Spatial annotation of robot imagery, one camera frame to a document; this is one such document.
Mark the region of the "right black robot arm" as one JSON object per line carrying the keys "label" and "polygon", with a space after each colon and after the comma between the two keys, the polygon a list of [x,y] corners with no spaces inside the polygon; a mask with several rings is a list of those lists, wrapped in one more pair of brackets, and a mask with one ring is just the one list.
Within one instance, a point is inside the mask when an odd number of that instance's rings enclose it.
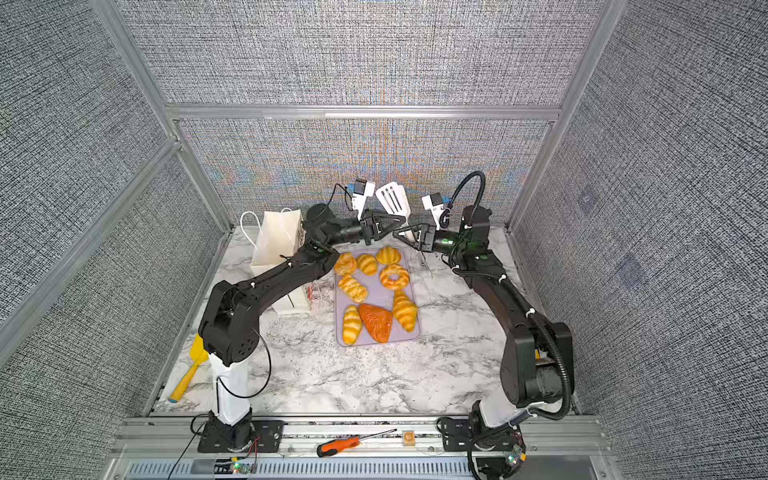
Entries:
{"label": "right black robot arm", "polygon": [[462,211],[460,227],[449,230],[455,201],[448,200],[435,224],[419,223],[394,231],[394,238],[420,252],[440,255],[450,270],[489,306],[505,335],[500,386],[472,409],[471,440],[490,449],[496,438],[531,417],[566,417],[575,390],[573,336],[563,322],[551,322],[510,280],[490,247],[491,210],[481,204],[486,176],[476,170],[461,180],[459,194],[472,180],[479,187]]}

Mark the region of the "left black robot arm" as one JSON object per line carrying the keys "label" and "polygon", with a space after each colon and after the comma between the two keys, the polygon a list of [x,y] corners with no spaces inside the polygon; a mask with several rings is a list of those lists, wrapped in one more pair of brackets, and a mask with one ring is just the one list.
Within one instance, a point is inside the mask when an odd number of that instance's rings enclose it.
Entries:
{"label": "left black robot arm", "polygon": [[262,340],[260,316],[280,298],[330,272],[340,256],[337,245],[369,245],[404,223],[403,216],[369,208],[359,216],[341,218],[329,205],[316,204],[302,221],[305,240],[296,253],[253,278],[214,285],[198,335],[213,372],[212,414],[221,424],[234,426],[251,414],[255,395],[246,391],[247,359]]}

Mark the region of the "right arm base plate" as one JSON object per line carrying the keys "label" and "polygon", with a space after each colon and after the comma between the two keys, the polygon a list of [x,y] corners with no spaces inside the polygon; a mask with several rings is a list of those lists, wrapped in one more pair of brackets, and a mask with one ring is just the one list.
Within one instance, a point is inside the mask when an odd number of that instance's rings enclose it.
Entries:
{"label": "right arm base plate", "polygon": [[439,417],[436,429],[447,452],[513,451],[525,449],[522,432],[516,425],[505,423],[499,427],[485,427],[480,421],[468,418]]}

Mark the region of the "long striped croissant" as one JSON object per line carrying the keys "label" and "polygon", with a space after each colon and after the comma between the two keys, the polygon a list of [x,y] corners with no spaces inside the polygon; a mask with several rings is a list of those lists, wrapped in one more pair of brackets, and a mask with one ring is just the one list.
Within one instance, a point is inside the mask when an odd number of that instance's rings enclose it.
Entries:
{"label": "long striped croissant", "polygon": [[418,318],[418,307],[403,290],[397,290],[394,294],[392,313],[406,332],[414,331]]}

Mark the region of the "white food tongs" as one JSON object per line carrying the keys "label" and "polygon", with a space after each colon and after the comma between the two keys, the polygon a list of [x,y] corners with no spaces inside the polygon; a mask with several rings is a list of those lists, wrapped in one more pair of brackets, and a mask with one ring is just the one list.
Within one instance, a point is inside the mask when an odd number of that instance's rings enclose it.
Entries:
{"label": "white food tongs", "polygon": [[[405,217],[406,222],[403,225],[409,226],[408,219],[411,214],[411,208],[405,188],[402,185],[394,181],[389,182],[379,187],[375,191],[375,195],[388,214]],[[421,252],[420,255],[422,267],[426,269],[430,278],[433,278],[432,270],[429,267],[425,254]]]}

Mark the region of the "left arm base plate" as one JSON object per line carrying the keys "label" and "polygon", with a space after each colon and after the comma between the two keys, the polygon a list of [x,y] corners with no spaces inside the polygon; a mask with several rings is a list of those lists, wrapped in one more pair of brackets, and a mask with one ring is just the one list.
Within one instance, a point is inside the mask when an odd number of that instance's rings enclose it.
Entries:
{"label": "left arm base plate", "polygon": [[257,453],[277,453],[284,426],[280,420],[254,421],[249,418],[226,425],[213,417],[204,425],[197,451],[244,455],[253,448]]}

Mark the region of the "white floral paper bag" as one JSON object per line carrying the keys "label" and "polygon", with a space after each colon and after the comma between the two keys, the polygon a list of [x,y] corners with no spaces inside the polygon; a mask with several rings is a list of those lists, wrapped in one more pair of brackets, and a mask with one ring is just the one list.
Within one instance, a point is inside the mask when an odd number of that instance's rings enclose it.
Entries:
{"label": "white floral paper bag", "polygon": [[[243,223],[247,216],[252,216],[257,224],[258,235],[251,238]],[[239,218],[240,228],[253,246],[250,269],[254,276],[281,264],[286,257],[293,256],[303,245],[305,231],[301,226],[303,219],[300,210],[283,208],[279,212],[265,211],[259,217],[253,211],[245,211]],[[309,288],[304,285],[293,289],[278,299],[272,309],[278,315],[309,313],[311,307]]]}

